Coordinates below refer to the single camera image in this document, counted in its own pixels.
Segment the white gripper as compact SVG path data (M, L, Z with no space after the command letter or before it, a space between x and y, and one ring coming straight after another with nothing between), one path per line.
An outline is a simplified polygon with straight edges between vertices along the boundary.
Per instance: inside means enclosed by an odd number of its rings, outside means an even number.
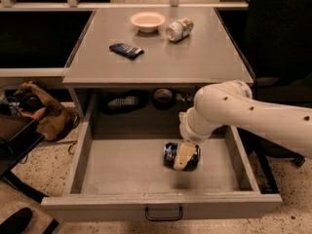
M221 124L208 122L198 114L194 107L188 108L186 112L180 112L178 117L179 132L185 141L178 146L174 169L181 171L196 153L195 144L200 144L210 138L213 131L220 128Z

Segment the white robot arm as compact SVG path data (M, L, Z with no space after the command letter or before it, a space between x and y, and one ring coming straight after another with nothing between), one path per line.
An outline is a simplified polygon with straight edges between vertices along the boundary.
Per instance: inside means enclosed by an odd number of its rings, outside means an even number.
M193 144L208 139L221 126L234 126L301 156L312 157L312 109L253 99L240 80L199 89L194 105L179 114L182 138Z

